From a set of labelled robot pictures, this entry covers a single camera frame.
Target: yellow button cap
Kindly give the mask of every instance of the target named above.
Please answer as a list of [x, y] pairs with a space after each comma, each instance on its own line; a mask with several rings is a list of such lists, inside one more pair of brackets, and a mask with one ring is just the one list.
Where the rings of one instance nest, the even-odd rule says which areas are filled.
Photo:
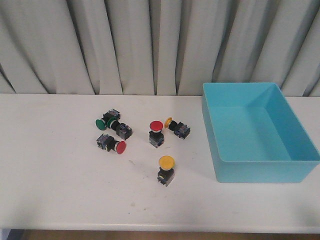
[[172, 117], [168, 117], [168, 119], [165, 121], [164, 123], [164, 127], [167, 129], [169, 127], [169, 124], [171, 123], [172, 121]]
[[162, 156], [159, 159], [160, 168], [165, 171], [172, 169], [175, 166], [175, 160], [171, 156]]

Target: plastic container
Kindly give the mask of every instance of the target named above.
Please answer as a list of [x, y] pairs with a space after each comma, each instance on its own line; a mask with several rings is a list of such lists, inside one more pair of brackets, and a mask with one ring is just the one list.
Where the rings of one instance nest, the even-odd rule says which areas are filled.
[[221, 183], [299, 183], [320, 163], [274, 83], [204, 83], [202, 113]]

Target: gray curtain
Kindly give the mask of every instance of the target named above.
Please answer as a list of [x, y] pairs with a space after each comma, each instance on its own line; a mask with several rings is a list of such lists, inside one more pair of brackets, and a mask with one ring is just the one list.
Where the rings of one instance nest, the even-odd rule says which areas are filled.
[[320, 96], [320, 0], [1, 0], [0, 93]]

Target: green push button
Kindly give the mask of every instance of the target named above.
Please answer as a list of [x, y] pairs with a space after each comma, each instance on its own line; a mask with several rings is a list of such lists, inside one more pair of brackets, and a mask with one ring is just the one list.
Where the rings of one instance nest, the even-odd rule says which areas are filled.
[[97, 119], [97, 120], [95, 120], [95, 125], [98, 127], [98, 129], [100, 129], [100, 130], [106, 130], [106, 124], [105, 124], [105, 122], [103, 121], [103, 120], [101, 120], [101, 119]]

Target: white table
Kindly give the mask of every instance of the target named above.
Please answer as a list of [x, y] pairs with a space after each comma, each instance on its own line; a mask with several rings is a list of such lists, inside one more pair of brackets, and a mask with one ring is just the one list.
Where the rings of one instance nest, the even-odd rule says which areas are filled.
[[[320, 98], [288, 97], [320, 149]], [[97, 147], [95, 120], [132, 127], [121, 155]], [[149, 124], [191, 126], [149, 144]], [[158, 160], [175, 158], [168, 187]], [[320, 166], [301, 183], [219, 183], [200, 96], [0, 94], [0, 228], [320, 233]]]

